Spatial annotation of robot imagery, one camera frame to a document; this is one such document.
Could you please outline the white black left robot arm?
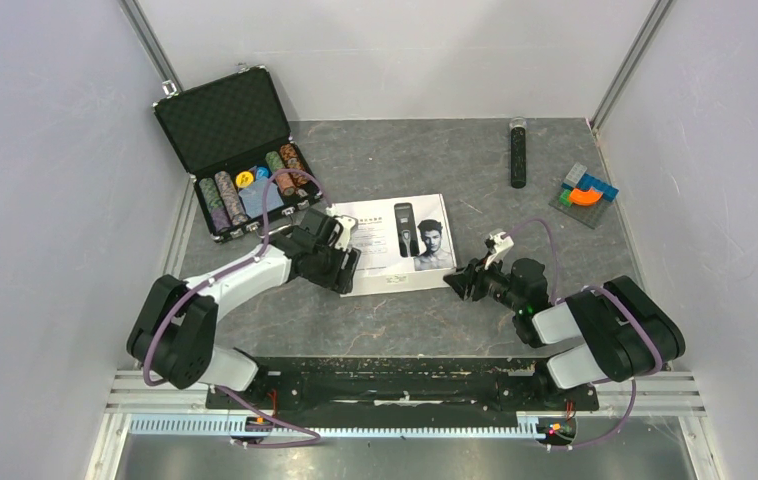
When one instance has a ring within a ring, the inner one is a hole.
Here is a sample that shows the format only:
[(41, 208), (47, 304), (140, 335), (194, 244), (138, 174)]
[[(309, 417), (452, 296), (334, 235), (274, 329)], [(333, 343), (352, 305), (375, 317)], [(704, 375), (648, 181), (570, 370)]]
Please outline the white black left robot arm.
[(196, 383), (227, 387), (245, 407), (261, 405), (268, 379), (249, 354), (216, 346), (218, 323), (259, 294), (301, 278), (348, 294), (360, 259), (351, 244), (356, 218), (309, 210), (297, 225), (267, 233), (250, 253), (219, 270), (187, 280), (154, 281), (127, 339), (126, 350), (142, 365), (150, 387)]

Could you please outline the white clipper kit box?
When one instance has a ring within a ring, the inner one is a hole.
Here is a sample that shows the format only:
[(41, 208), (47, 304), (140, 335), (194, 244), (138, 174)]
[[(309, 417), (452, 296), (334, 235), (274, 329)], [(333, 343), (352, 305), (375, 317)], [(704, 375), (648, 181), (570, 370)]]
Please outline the white clipper kit box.
[(350, 297), (447, 286), (457, 260), (442, 195), (337, 203), (335, 212), (356, 220), (350, 245), (361, 256)]

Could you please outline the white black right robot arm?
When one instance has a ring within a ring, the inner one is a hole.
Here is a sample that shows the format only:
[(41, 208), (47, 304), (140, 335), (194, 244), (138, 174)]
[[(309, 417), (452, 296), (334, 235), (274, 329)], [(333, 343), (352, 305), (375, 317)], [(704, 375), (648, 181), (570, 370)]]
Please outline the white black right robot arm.
[(490, 298), (511, 310), (518, 337), (530, 347), (579, 340), (535, 368), (533, 396), (546, 408), (561, 406), (576, 387), (658, 372), (686, 351), (675, 322), (629, 276), (552, 302), (542, 263), (521, 258), (509, 272), (501, 267), (472, 260), (444, 281), (463, 300)]

